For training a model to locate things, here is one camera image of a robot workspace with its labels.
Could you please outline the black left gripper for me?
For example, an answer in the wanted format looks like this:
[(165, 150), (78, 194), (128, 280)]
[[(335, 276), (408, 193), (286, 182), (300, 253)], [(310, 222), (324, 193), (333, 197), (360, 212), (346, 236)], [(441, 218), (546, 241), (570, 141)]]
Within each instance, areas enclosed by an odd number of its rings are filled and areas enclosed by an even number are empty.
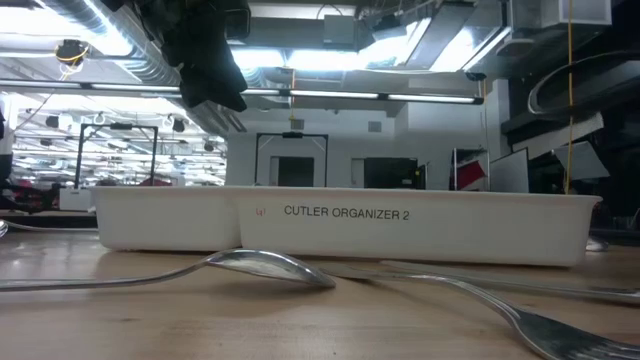
[[(170, 66), (184, 65), (180, 92), (188, 107), (206, 98), (236, 112), (247, 109), (241, 93), (248, 85), (227, 41), (249, 36), (248, 0), (112, 0), (114, 12), (122, 8), (134, 14)], [(203, 90), (199, 71), (186, 65), (203, 66)]]

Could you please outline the silver spoon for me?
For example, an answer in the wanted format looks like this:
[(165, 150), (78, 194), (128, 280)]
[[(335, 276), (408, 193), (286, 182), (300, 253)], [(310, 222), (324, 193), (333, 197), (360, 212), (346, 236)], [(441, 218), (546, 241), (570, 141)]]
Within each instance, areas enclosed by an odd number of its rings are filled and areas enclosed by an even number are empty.
[(266, 250), (230, 249), (211, 254), (192, 265), (160, 275), (116, 279), (35, 279), (2, 280), (0, 292), (42, 290), (101, 289), (149, 285), (177, 279), (201, 268), (216, 267), (234, 272), (306, 284), (318, 288), (334, 288), (335, 282), (316, 267), (301, 260)]

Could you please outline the white cutlery organizer tray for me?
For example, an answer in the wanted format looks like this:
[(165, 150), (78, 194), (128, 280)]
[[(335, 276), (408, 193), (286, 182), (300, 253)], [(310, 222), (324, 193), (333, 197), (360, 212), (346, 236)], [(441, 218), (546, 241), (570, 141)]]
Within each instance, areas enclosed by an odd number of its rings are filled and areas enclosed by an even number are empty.
[(572, 267), (597, 198), (294, 187), (95, 187), (114, 250), (219, 251)]

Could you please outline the silver fork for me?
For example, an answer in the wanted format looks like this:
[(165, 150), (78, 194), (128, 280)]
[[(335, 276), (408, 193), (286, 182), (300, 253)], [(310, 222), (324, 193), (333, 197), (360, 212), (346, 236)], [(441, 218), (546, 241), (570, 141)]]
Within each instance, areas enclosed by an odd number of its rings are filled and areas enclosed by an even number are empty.
[(348, 279), (424, 282), (452, 287), (502, 316), (522, 343), (546, 360), (640, 360), (640, 345), (610, 340), (526, 311), (461, 280), (438, 275), (361, 269), (338, 263), (326, 263), (321, 270)]

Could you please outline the silver table knife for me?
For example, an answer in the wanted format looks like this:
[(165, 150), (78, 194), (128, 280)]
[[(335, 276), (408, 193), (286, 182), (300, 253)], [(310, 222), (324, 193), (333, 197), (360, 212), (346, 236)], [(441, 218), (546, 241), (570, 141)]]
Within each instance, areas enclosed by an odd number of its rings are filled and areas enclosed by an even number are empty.
[(524, 277), (393, 260), (383, 260), (381, 264), (407, 270), (412, 273), (451, 277), (474, 285), (490, 288), (513, 289), (528, 292), (537, 291), (569, 297), (592, 298), (607, 302), (640, 305), (640, 288), (624, 289), (544, 284), (528, 280)]

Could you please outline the long ceiling light bar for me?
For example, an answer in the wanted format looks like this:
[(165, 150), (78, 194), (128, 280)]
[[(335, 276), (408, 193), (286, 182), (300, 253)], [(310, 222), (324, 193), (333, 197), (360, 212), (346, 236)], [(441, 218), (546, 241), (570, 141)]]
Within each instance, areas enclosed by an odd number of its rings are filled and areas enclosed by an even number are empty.
[[(0, 78), (0, 88), (23, 90), (25, 92), (42, 93), (45, 90), (61, 90), (64, 93), (73, 91), (104, 92), (137, 94), (146, 97), (179, 98), (180, 90), (177, 86), (113, 84), (69, 81), (19, 80)], [(443, 103), (461, 105), (481, 105), (483, 97), (440, 95), (440, 94), (400, 94), (400, 93), (372, 93), (350, 91), (299, 90), (283, 88), (249, 88), (241, 92), (243, 96), (263, 97), (306, 97), (328, 99), (357, 99), (391, 102)]]

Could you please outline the grey ceiling box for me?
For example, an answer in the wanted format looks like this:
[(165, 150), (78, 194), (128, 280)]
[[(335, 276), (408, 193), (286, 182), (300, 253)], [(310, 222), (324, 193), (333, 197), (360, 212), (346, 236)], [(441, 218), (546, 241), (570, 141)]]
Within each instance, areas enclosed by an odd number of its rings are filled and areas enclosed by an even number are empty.
[(355, 46), (356, 23), (353, 17), (325, 15), (323, 18), (323, 47), (352, 51)]

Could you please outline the white box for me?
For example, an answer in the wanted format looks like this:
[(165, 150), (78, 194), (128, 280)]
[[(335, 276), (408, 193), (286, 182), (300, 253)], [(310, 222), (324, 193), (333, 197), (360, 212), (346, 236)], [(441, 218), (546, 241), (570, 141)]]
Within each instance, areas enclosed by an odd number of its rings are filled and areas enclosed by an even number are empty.
[(59, 190), (59, 209), (61, 211), (88, 212), (92, 207), (90, 190), (75, 188), (61, 188)]

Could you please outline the black monitor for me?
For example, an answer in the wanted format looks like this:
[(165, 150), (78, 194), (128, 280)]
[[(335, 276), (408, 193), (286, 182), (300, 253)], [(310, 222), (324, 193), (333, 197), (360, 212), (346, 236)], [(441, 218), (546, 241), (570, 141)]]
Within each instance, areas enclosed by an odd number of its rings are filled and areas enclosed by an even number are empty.
[(425, 190), (426, 166), (415, 158), (365, 158), (364, 187)]

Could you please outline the dark red equipment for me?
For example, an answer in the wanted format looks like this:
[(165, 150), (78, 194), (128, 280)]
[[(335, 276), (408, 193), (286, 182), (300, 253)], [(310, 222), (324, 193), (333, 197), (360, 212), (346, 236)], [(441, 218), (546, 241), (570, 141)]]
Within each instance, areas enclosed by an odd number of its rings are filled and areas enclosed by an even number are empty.
[(8, 180), (0, 181), (0, 210), (21, 211), (34, 214), (53, 209), (57, 193), (53, 190), (12, 184)]

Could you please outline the red and white panel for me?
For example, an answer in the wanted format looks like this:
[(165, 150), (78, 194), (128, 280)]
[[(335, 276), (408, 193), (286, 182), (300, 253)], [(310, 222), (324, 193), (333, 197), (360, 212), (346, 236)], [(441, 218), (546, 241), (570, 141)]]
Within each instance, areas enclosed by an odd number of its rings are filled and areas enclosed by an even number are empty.
[(454, 191), (486, 191), (488, 164), (488, 151), (484, 148), (454, 148), (451, 153), (449, 189)]

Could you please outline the grey tilted panel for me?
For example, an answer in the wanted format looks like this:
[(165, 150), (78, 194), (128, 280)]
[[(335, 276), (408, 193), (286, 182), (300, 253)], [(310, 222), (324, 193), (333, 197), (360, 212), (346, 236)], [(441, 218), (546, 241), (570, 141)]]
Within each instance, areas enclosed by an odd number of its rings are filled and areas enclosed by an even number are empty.
[(572, 180), (589, 180), (610, 176), (594, 147), (588, 141), (553, 149), (552, 154), (560, 161), (565, 171), (570, 172)]

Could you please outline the silver ventilation duct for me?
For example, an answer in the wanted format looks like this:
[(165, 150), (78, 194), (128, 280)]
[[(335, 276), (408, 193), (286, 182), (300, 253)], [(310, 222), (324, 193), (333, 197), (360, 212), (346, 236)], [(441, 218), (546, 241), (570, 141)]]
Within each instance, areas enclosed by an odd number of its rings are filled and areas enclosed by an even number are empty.
[[(145, 34), (134, 18), (134, 14), (122, 8), (112, 10), (112, 0), (35, 0), (38, 5), (62, 17), (64, 20), (80, 26), (88, 32), (91, 44), (97, 48), (112, 44), (113, 49), (104, 49), (102, 54), (112, 57), (146, 85), (177, 86), (180, 90), (180, 69), (170, 66), (164, 59), (157, 43), (146, 39)], [(200, 73), (202, 90), (204, 84), (203, 66), (186, 65)], [(205, 98), (196, 107), (188, 107), (182, 100), (179, 104), (194, 115), (199, 124), (207, 130), (227, 133), (230, 129), (244, 132), (246, 128), (235, 117), (236, 111), (218, 105)]]

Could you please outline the black rig frame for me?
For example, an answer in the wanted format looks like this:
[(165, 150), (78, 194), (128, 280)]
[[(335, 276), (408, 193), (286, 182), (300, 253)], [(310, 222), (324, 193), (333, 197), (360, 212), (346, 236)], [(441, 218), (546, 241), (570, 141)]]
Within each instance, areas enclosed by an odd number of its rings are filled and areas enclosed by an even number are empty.
[(329, 136), (302, 132), (257, 133), (253, 183), (326, 187)]
[[(80, 125), (80, 133), (79, 133), (79, 139), (78, 139), (78, 148), (77, 148), (77, 157), (76, 157), (76, 171), (75, 171), (75, 175), (74, 175), (74, 185), (73, 188), (74, 189), (79, 189), (80, 188), (80, 176), (81, 176), (81, 163), (82, 163), (82, 156), (83, 156), (83, 149), (84, 149), (84, 143), (87, 141), (87, 139), (85, 138), (84, 132), (87, 128), (95, 128), (97, 130), (101, 130), (102, 128), (105, 128), (106, 125), (105, 124), (89, 124), (89, 123), (82, 123)], [(158, 134), (159, 134), (159, 128), (157, 126), (151, 126), (151, 125), (134, 125), (134, 124), (128, 124), (128, 123), (121, 123), (121, 122), (116, 122), (116, 123), (111, 123), (108, 125), (108, 128), (114, 131), (130, 131), (133, 129), (138, 129), (141, 130), (142, 132), (144, 132), (145, 130), (152, 130), (153, 131), (153, 140), (152, 140), (152, 153), (151, 153), (151, 168), (150, 168), (150, 175), (149, 175), (149, 179), (151, 182), (151, 185), (154, 186), (155, 185), (155, 165), (156, 165), (156, 154), (157, 154), (157, 145), (158, 145)]]

